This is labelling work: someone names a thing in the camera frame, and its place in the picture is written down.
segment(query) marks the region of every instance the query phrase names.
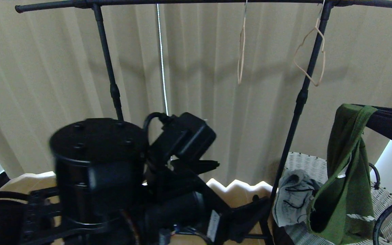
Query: laundry basket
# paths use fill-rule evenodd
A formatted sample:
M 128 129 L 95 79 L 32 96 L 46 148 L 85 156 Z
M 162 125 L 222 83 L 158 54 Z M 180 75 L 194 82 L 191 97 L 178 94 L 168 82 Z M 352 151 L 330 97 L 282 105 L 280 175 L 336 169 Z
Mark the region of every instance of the laundry basket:
M 303 169 L 310 178 L 317 180 L 320 183 L 325 183 L 328 180 L 328 173 L 326 170 L 326 160 L 310 155 L 301 154 L 298 152 L 290 152 L 288 154 L 285 167 L 289 170 Z M 392 194 L 386 190 L 385 187 L 376 186 L 372 183 L 372 200 L 375 218 L 392 204 Z M 333 244 L 319 236 L 308 233 L 304 222 L 285 227 L 285 231 L 291 237 L 295 245 L 302 244 Z M 386 218 L 381 227 L 382 236 L 379 238 L 380 245 L 392 245 L 392 213 Z M 356 245 L 373 244 L 372 240 L 366 240 L 355 243 Z

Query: vertical rack pole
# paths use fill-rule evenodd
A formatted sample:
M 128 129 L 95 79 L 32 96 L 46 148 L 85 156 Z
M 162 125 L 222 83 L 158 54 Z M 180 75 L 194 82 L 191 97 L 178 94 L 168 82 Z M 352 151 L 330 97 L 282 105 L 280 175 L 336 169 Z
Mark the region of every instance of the vertical rack pole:
M 328 1 L 325 3 L 323 6 L 322 10 L 322 18 L 320 20 L 320 25 L 318 29 L 322 32 L 322 34 L 325 34 L 325 29 L 326 29 L 326 24 L 328 23 L 329 20 L 329 15 L 331 14 L 331 9 L 333 8 L 333 2 Z M 307 73 L 312 76 L 314 72 L 314 67 L 317 62 L 317 57 L 319 56 L 320 52 L 320 46 L 322 45 L 322 37 L 320 35 L 317 35 L 315 38 L 314 42 L 314 47 L 312 49 L 311 53 L 311 58 L 308 64 L 308 69 Z M 269 206 L 270 206 L 270 211 L 272 209 L 273 203 L 274 203 L 274 198 L 276 196 L 276 191 L 279 185 L 279 179 L 282 176 L 283 169 L 285 167 L 285 163 L 287 161 L 288 157 L 288 152 L 290 151 L 291 143 L 293 141 L 294 133 L 296 132 L 297 124 L 299 122 L 300 115 L 302 114 L 303 108 L 305 106 L 306 100 L 308 98 L 308 87 L 309 87 L 309 78 L 305 76 L 304 83 L 302 85 L 302 89 L 300 90 L 299 94 L 297 95 L 296 99 L 296 107 L 294 108 L 294 115 L 293 115 L 293 120 L 291 121 L 290 129 L 288 131 L 288 136 L 287 140 L 285 142 L 285 146 L 283 148 L 282 156 L 279 162 L 279 167 L 276 173 L 276 178 L 275 182 L 273 185 L 272 193 L 270 195 L 269 199 Z
M 110 58 L 109 45 L 107 43 L 107 36 L 105 35 L 104 19 L 102 18 L 101 6 L 94 3 L 92 9 L 95 13 L 96 23 L 98 23 L 99 37 L 101 38 L 102 51 L 104 52 L 105 65 L 107 66 L 107 73 L 110 80 L 110 94 L 113 98 L 113 104 L 116 109 L 117 119 L 123 120 L 122 105 L 120 103 L 120 92 L 117 87 L 112 60 Z

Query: white label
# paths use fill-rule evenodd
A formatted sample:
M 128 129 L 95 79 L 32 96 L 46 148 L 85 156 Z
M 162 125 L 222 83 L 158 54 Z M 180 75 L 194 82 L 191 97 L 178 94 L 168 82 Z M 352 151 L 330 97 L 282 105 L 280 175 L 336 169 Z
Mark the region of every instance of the white label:
M 216 239 L 217 227 L 221 217 L 216 211 L 211 212 L 210 223 L 208 224 L 207 237 L 213 242 Z

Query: curtain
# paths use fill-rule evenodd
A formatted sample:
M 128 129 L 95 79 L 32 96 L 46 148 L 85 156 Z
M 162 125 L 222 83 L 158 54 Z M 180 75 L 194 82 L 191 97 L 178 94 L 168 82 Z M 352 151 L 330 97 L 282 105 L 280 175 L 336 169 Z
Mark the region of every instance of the curtain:
M 48 139 L 60 127 L 116 118 L 93 11 L 18 14 L 21 3 L 0 1 L 0 162 L 11 177 L 53 169 Z M 170 114 L 193 113 L 217 134 L 203 158 L 220 167 L 202 178 L 272 183 L 304 78 L 293 55 L 320 8 L 248 3 L 238 85 L 242 3 L 102 7 L 125 120 L 141 126 L 166 104 Z M 297 54 L 303 68 L 315 35 Z M 325 40 L 325 75 L 310 86 L 291 147 L 322 158 L 340 104 L 392 107 L 392 9 L 333 8 Z M 321 71 L 322 56 L 314 77 Z M 368 129 L 363 138 L 375 163 L 388 139 Z

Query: gray cloth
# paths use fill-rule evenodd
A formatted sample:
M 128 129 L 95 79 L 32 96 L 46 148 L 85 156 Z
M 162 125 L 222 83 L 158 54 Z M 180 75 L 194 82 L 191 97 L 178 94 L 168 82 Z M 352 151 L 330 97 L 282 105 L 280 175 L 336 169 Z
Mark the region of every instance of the gray cloth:
M 305 221 L 308 204 L 314 198 L 313 192 L 319 189 L 319 183 L 301 169 L 286 169 L 279 186 L 273 206 L 273 218 L 278 227 Z

